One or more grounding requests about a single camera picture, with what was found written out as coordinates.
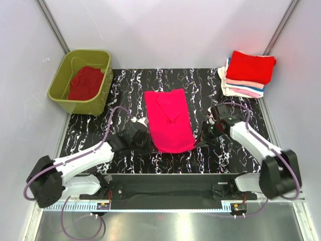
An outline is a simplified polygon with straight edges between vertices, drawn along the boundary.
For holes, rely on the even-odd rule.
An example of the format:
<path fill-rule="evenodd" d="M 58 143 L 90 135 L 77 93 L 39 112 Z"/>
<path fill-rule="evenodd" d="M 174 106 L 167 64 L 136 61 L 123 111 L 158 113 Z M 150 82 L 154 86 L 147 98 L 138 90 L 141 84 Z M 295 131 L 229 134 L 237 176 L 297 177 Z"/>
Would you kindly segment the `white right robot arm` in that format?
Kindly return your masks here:
<path fill-rule="evenodd" d="M 297 155 L 292 150 L 283 150 L 269 142 L 249 124 L 250 110 L 240 106 L 247 116 L 232 114 L 229 102 L 215 105 L 207 110 L 206 120 L 196 144 L 213 145 L 222 135 L 227 135 L 241 144 L 258 162 L 259 173 L 243 173 L 228 184 L 228 194 L 239 199 L 245 192 L 261 193 L 268 199 L 277 197 L 295 200 L 301 192 L 301 176 Z"/>

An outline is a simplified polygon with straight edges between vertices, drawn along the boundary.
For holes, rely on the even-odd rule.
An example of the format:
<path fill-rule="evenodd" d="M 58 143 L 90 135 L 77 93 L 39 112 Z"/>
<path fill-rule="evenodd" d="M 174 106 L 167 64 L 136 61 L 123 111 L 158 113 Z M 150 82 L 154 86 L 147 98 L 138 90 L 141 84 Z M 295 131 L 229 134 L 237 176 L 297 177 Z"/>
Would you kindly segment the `bright pink t-shirt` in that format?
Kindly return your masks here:
<path fill-rule="evenodd" d="M 146 91 L 144 100 L 151 139 L 160 153 L 178 154 L 195 147 L 183 89 L 170 92 Z"/>

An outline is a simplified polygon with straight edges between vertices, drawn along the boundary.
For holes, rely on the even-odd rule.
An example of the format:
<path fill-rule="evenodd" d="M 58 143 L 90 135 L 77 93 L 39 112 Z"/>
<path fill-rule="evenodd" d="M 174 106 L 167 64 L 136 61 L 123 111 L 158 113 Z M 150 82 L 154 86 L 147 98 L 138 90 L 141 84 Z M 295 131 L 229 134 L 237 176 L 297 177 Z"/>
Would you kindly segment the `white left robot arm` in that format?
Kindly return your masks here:
<path fill-rule="evenodd" d="M 111 188 L 98 172 L 81 173 L 101 164 L 109 164 L 132 151 L 148 154 L 152 150 L 147 124 L 135 122 L 127 129 L 110 134 L 91 148 L 63 158 L 41 157 L 29 177 L 27 188 L 39 208 L 47 208 L 69 196 L 83 200 L 106 199 Z"/>

